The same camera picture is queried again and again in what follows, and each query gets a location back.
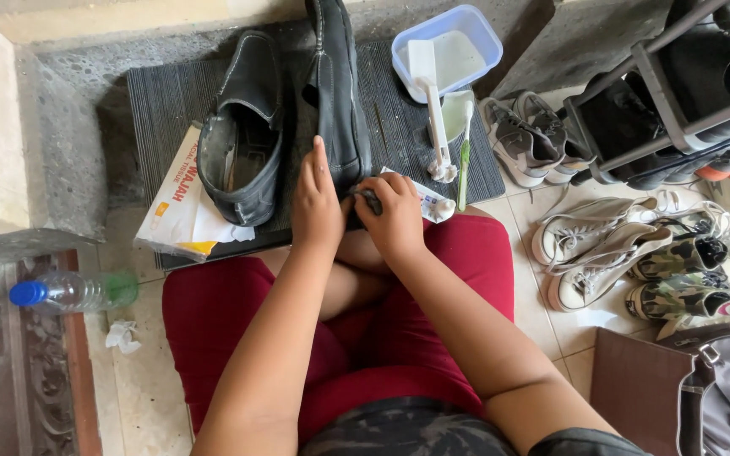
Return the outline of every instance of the camouflage shirt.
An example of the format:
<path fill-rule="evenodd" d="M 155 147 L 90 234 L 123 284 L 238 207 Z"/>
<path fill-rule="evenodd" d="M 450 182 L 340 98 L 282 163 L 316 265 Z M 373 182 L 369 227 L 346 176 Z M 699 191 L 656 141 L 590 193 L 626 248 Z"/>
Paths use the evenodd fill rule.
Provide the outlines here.
<path fill-rule="evenodd" d="M 490 423 L 445 402 L 391 398 L 351 410 L 314 436 L 299 456 L 516 456 Z M 542 439 L 529 456 L 644 456 L 621 437 L 566 429 Z"/>

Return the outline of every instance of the gray mat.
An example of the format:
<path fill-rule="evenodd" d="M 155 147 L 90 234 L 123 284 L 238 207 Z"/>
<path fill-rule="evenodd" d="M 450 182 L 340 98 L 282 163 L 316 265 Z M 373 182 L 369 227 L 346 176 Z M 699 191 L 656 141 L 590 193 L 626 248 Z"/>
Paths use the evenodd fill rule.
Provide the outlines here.
<path fill-rule="evenodd" d="M 442 184 L 430 179 L 427 165 L 435 152 L 427 133 L 428 109 L 409 98 L 391 65 L 390 41 L 357 45 L 360 97 L 368 118 L 373 171 L 382 166 L 411 176 L 441 195 L 455 199 L 457 181 Z M 289 166 L 281 185 L 280 209 L 269 222 L 256 228 L 256 239 L 219 244 L 209 260 L 246 255 L 291 242 L 289 206 L 299 163 L 311 148 L 317 129 L 317 112 L 299 96 L 311 52 L 284 54 L 284 64 L 294 81 L 298 101 L 298 127 L 294 147 L 285 157 Z M 139 170 L 144 178 L 148 206 L 168 171 L 191 120 L 202 121 L 215 107 L 215 94 L 229 65 L 228 60 L 135 68 L 128 72 L 128 89 L 139 150 Z M 469 192 L 467 201 L 483 201 L 505 192 L 480 116 L 472 119 Z M 450 145 L 452 160 L 460 159 L 461 139 Z M 187 258 L 157 255 L 157 267 L 177 269 L 192 264 Z"/>

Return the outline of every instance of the white scraper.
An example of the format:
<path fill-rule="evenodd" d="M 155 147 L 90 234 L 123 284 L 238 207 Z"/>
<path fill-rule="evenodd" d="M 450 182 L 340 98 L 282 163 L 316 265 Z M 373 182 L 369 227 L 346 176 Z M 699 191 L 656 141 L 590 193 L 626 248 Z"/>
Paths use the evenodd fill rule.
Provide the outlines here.
<path fill-rule="evenodd" d="M 449 159 L 444 116 L 441 115 L 441 102 L 438 99 L 436 48 L 430 40 L 410 40 L 407 42 L 407 54 L 413 84 L 427 94 L 427 105 L 430 109 L 430 125 L 433 146 L 436 148 L 436 160 L 430 163 L 427 171 L 430 172 L 433 180 L 450 183 L 458 175 L 458 169 Z"/>

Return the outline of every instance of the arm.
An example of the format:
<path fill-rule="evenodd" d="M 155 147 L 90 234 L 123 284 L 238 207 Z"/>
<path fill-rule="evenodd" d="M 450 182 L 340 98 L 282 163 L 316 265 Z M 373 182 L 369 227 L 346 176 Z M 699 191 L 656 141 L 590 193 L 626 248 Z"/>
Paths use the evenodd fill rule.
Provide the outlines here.
<path fill-rule="evenodd" d="M 410 178 L 383 174 L 362 185 L 384 209 L 378 217 L 357 198 L 374 244 L 483 399 L 488 419 L 520 454 L 563 429 L 615 433 L 531 339 L 427 250 Z"/>
<path fill-rule="evenodd" d="M 311 342 L 345 230 L 318 140 L 292 202 L 289 258 L 221 374 L 191 456 L 297 454 Z"/>

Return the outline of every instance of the red shorts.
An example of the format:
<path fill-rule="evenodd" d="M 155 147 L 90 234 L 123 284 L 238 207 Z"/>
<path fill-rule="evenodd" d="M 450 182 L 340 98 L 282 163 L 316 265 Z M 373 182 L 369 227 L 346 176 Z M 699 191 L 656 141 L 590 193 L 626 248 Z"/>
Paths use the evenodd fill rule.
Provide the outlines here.
<path fill-rule="evenodd" d="M 424 242 L 452 272 L 513 320 L 512 252 L 501 223 L 456 215 L 429 226 Z M 168 275 L 162 315 L 194 432 L 199 432 L 227 360 L 274 280 L 266 265 L 251 257 Z M 396 285 L 369 315 L 354 350 L 346 350 L 334 335 L 333 320 L 317 323 L 300 409 L 301 442 L 337 416 L 379 399 L 423 396 L 482 414 L 480 399 L 403 285 Z"/>

